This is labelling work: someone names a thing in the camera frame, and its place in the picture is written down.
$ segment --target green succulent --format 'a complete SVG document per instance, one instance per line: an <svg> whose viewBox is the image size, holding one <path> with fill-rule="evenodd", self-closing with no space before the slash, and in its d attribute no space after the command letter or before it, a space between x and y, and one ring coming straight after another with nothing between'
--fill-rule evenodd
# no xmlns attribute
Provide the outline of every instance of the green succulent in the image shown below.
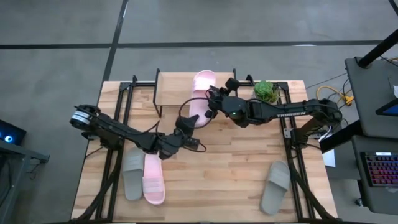
<svg viewBox="0 0 398 224"><path fill-rule="evenodd" d="M254 92L260 100L268 103L274 103L278 100L278 89L274 88L274 84L268 81L261 81L254 85Z"/></svg>

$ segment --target slipper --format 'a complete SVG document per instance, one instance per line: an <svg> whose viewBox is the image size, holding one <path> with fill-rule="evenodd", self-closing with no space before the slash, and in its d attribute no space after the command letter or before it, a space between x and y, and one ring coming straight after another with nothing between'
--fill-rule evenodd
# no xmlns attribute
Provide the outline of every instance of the slipper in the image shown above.
<svg viewBox="0 0 398 224"><path fill-rule="evenodd" d="M216 85L216 74L210 70L203 70L198 72L193 78L192 83L192 98L194 97L206 97L206 90L210 89L210 86ZM206 100L193 100L189 107L189 117L199 115L195 123L195 127L200 127L206 124L209 120L205 116L205 113L209 110L208 102Z"/></svg>
<svg viewBox="0 0 398 224"><path fill-rule="evenodd" d="M139 200L142 197L142 176L144 174L144 153L134 147L123 156L124 193L127 200Z"/></svg>
<svg viewBox="0 0 398 224"><path fill-rule="evenodd" d="M267 185L260 202L260 209L268 215L278 213L290 185L289 167L282 161L275 161L269 169Z"/></svg>
<svg viewBox="0 0 398 224"><path fill-rule="evenodd" d="M164 202L165 187L162 172L162 161L158 155L145 155L144 177L142 178L145 199L153 204Z"/></svg>

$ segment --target desk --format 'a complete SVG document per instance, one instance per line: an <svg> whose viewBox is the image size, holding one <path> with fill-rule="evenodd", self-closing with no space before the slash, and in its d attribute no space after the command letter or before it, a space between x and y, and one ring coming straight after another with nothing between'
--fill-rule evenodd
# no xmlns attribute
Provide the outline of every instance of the desk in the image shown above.
<svg viewBox="0 0 398 224"><path fill-rule="evenodd" d="M303 81L287 82L293 102L307 99ZM119 84L120 82L104 82L101 91L98 106L110 116L114 114ZM130 126L143 131L159 120L152 104L153 94L153 87L134 88L129 113ZM252 95L252 87L241 87L238 94L239 97L248 99ZM173 130L177 112L178 106L163 106L159 131L170 133ZM183 116L187 114L188 107L183 110ZM300 127L309 118L298 117L297 125ZM177 155L162 162L166 188L166 199L162 205L151 205L145 199L135 202L126 200L123 178L120 176L114 222L297 221L291 188L277 215L269 216L259 210L269 167L276 160L286 161L278 119L262 126L243 129L220 114L207 127L195 130L193 137L201 139L207 146L207 152L200 154L181 149ZM130 150L132 147L132 142L126 142L124 148ZM99 142L92 141L87 153L97 148ZM303 150L303 156L311 190L327 211L336 217L321 152L308 147ZM98 193L105 158L106 150L103 149L85 161L72 218L81 215ZM300 198L304 214L307 214L301 190ZM104 215L108 210L107 199L109 195L105 199Z"/></svg>

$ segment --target blue light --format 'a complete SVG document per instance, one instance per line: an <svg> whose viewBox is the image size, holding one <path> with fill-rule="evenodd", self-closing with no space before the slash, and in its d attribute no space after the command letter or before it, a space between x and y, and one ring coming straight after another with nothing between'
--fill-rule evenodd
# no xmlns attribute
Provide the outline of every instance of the blue light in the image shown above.
<svg viewBox="0 0 398 224"><path fill-rule="evenodd" d="M4 138L4 140L5 140L6 142L10 143L10 142L12 142L13 138L12 138L12 136L6 136L6 137Z"/></svg>

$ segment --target speaker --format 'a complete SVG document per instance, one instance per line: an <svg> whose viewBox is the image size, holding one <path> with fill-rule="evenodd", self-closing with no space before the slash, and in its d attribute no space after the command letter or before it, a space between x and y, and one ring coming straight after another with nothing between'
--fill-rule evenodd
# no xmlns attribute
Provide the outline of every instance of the speaker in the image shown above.
<svg viewBox="0 0 398 224"><path fill-rule="evenodd" d="M0 140L20 146L25 135L25 130L0 120Z"/></svg>

